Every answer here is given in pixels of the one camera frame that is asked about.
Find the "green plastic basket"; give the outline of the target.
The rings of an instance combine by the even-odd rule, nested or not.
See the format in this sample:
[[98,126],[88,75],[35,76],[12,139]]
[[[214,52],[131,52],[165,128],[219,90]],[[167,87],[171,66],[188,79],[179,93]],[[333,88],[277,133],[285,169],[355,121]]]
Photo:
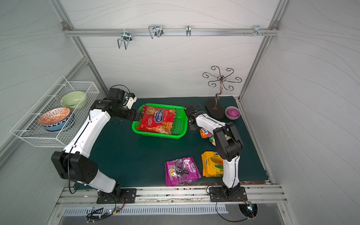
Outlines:
[[137,127],[140,125],[141,121],[133,122],[132,124],[132,130],[140,135],[143,136],[149,136],[149,137],[161,137],[161,138],[169,138],[169,139],[180,139],[186,134],[187,127],[188,127],[188,118],[185,114],[185,108],[182,106],[171,106],[171,105],[162,105],[162,104],[144,104],[149,105],[152,107],[159,107],[164,109],[175,109],[176,115],[175,120],[173,124],[172,134],[171,135],[165,135],[165,134],[157,134],[157,133],[150,133],[150,132],[143,132],[137,130]]

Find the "red Konfety candy bag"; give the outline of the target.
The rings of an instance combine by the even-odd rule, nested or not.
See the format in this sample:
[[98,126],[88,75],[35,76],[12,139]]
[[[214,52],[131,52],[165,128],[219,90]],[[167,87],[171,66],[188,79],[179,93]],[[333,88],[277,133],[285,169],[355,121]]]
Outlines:
[[144,105],[143,116],[140,125],[136,128],[139,131],[171,135],[175,120],[175,109],[164,109]]

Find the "orange Fox's candy bag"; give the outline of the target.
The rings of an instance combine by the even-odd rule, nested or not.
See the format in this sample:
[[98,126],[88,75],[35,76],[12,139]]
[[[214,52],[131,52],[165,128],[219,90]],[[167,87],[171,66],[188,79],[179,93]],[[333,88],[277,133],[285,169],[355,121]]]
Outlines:
[[212,133],[210,133],[209,131],[207,131],[206,129],[204,128],[201,128],[200,129],[200,135],[203,139],[206,139],[206,138],[210,138],[211,136],[213,136]]

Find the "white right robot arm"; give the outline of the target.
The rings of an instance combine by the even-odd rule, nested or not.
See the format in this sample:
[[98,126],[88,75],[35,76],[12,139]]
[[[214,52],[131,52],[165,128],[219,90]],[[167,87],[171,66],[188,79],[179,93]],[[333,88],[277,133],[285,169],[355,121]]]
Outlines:
[[205,129],[213,134],[217,153],[224,162],[223,192],[229,194],[240,190],[239,161],[243,142],[234,123],[220,122],[203,111],[189,106],[184,110],[191,130]]

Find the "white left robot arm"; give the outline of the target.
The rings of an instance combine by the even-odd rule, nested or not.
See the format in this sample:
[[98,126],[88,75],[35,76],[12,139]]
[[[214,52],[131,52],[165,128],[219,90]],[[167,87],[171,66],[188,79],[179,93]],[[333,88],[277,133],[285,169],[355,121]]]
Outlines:
[[56,151],[51,157],[62,179],[115,194],[118,182],[103,174],[89,157],[101,131],[113,117],[133,122],[141,120],[141,111],[132,107],[136,101],[134,93],[121,90],[119,85],[115,85],[109,89],[107,97],[92,103],[87,119],[72,141],[63,151]]

